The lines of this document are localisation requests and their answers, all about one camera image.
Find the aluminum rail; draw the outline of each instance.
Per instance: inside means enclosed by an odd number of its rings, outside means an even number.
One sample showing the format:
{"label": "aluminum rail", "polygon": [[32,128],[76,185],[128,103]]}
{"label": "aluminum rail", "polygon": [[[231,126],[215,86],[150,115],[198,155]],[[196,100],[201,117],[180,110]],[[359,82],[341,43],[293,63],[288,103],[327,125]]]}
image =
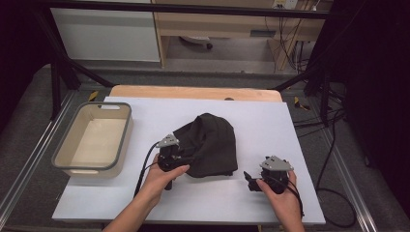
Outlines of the aluminum rail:
{"label": "aluminum rail", "polygon": [[[309,103],[313,109],[315,116],[318,116],[320,106],[317,100],[310,98]],[[322,130],[322,133],[326,139],[328,146],[331,147],[332,141],[334,139],[332,136],[332,130],[330,128],[325,128],[324,130]],[[366,202],[364,201],[358,187],[356,186],[353,176],[350,174],[350,171],[343,160],[337,144],[335,144],[334,146],[332,161],[334,162],[341,183],[343,184],[343,188],[346,191],[347,198],[350,200],[356,210],[357,220],[361,225],[362,230],[365,232],[376,232],[377,227],[374,223],[373,217],[371,216]]]}
{"label": "aluminum rail", "polygon": [[73,100],[74,94],[75,91],[69,91],[69,93],[66,95],[62,102],[60,113],[53,121],[48,124],[35,149],[31,153],[29,159],[26,161],[17,178],[15,179],[12,187],[7,192],[6,197],[2,200],[0,204],[0,231],[6,225],[6,221],[12,213],[15,204],[20,198],[21,194],[24,192],[31,176],[33,175],[37,165],[42,159],[46,148],[48,147],[51,139],[59,128],[64,116],[68,111],[69,105]]}

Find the forearm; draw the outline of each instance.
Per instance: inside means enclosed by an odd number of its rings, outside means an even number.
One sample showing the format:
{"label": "forearm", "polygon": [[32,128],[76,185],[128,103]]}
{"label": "forearm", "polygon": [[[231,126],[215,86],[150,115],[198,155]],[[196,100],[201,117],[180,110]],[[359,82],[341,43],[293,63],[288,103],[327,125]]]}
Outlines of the forearm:
{"label": "forearm", "polygon": [[135,232],[154,208],[150,195],[139,193],[132,202],[104,229],[104,232]]}
{"label": "forearm", "polygon": [[295,221],[288,225],[283,225],[283,229],[286,232],[305,232],[304,226],[299,221]]}

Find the black pole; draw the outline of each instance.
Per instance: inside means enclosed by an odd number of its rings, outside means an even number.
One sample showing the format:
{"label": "black pole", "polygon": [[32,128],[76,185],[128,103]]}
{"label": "black pole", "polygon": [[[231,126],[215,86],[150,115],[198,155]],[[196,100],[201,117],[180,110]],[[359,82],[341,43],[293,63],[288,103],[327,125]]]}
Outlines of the black pole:
{"label": "black pole", "polygon": [[269,16],[269,17],[293,17],[315,19],[343,19],[346,14],[294,11],[263,8],[239,8],[220,6],[197,6],[177,4],[145,4],[123,2],[98,2],[98,1],[73,1],[73,0],[37,0],[33,2],[41,7],[122,11],[122,12],[155,12],[155,13],[179,13],[179,14],[205,14],[205,15],[246,15],[246,16]]}

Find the human hand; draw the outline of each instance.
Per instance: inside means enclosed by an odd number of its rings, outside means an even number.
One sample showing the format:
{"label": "human hand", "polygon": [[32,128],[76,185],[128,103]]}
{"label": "human hand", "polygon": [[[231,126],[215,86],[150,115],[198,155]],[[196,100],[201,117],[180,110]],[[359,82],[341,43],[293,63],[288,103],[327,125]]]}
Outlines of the human hand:
{"label": "human hand", "polygon": [[[296,186],[295,172],[288,171],[288,174],[289,182]],[[256,180],[256,183],[268,197],[285,231],[305,231],[302,225],[299,200],[289,189],[286,189],[282,194],[276,194],[263,180]],[[289,187],[296,191],[295,186],[289,183]]]}
{"label": "human hand", "polygon": [[139,194],[146,194],[150,197],[152,207],[160,202],[161,194],[166,185],[175,180],[177,177],[184,174],[189,168],[189,165],[179,166],[171,171],[164,172],[157,164],[158,154],[154,157],[153,164],[150,167],[147,178],[139,191]]}

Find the white cabinet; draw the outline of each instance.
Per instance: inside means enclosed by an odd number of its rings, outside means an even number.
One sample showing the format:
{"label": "white cabinet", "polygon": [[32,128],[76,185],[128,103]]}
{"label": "white cabinet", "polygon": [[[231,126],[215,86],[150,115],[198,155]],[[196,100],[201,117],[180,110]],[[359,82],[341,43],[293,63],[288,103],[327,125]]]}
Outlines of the white cabinet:
{"label": "white cabinet", "polygon": [[[149,0],[128,2],[150,3]],[[73,59],[160,61],[152,13],[71,9],[51,11],[64,46]]]}

